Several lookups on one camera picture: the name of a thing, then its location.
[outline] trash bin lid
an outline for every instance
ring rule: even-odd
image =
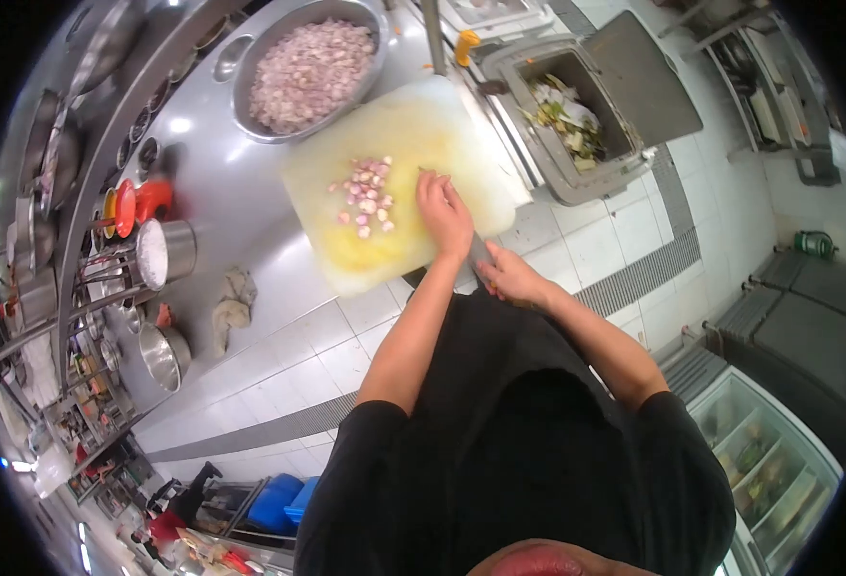
[[[582,40],[615,107],[647,147],[704,127],[675,64],[629,10]]]

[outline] knife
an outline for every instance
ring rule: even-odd
[[[478,278],[480,278],[480,281],[484,284],[484,286],[488,286],[490,284],[490,280],[481,274],[480,268],[477,267],[478,262],[486,262],[489,265],[496,264],[493,256],[490,255],[490,251],[486,249],[484,239],[480,237],[480,234],[475,232],[474,237],[471,238],[471,250],[468,252],[468,264],[470,264],[471,268],[475,270],[475,274]]]

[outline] bowl of chopped shallots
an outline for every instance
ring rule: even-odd
[[[281,144],[358,106],[381,73],[390,28],[361,0],[314,0],[256,37],[234,79],[231,106],[252,139]]]

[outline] shallot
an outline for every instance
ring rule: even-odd
[[[394,230],[394,223],[389,220],[388,213],[388,209],[394,206],[394,198],[384,193],[385,177],[391,171],[391,162],[390,156],[384,156],[381,161],[370,157],[349,160],[352,174],[343,182],[343,188],[346,189],[346,203],[357,204],[358,214],[352,217],[349,212],[344,211],[337,215],[337,219],[342,224],[354,221],[357,234],[363,240],[371,236],[369,224],[372,215],[381,223],[382,232]],[[330,191],[337,187],[337,183],[331,184]]]
[[[352,98],[369,73],[371,30],[328,19],[292,30],[257,63],[250,116],[274,132],[295,133]]]
[[[359,210],[362,210],[364,214],[374,214],[378,210],[378,205],[374,200],[365,199],[359,202]]]

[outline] yellow handle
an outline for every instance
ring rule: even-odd
[[[475,34],[473,30],[462,30],[458,37],[458,44],[455,46],[455,61],[459,65],[468,66],[471,64],[471,57],[468,56],[468,51],[472,46],[480,44],[480,36]]]

